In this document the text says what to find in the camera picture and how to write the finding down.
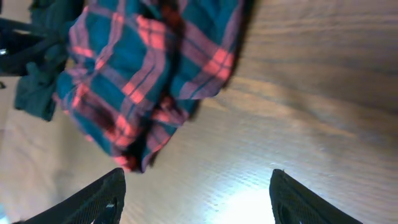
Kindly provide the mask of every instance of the fabric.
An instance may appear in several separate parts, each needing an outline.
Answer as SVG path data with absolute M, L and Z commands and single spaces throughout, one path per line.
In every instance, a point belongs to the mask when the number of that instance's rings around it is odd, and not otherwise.
M 70 29 L 57 98 L 89 140 L 144 172 L 231 73 L 243 0 L 96 0 Z
M 35 0 L 31 7 L 32 23 L 59 34 L 58 42 L 26 65 L 23 77 L 18 81 L 14 107 L 51 121 L 55 111 L 56 80 L 68 59 L 65 39 L 69 28 L 83 9 L 84 0 Z

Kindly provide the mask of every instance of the dark green fabric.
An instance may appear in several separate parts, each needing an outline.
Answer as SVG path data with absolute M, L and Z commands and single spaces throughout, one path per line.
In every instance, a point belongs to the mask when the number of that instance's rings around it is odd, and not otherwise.
M 42 63 L 26 65 L 16 90 L 14 107 L 17 110 L 51 121 L 55 111 L 52 95 L 56 81 L 65 68 L 68 58 L 66 42 L 69 28 L 83 9 L 84 0 L 35 0 L 30 6 L 30 17 L 34 25 L 46 27 L 60 33 L 60 42 L 44 54 Z

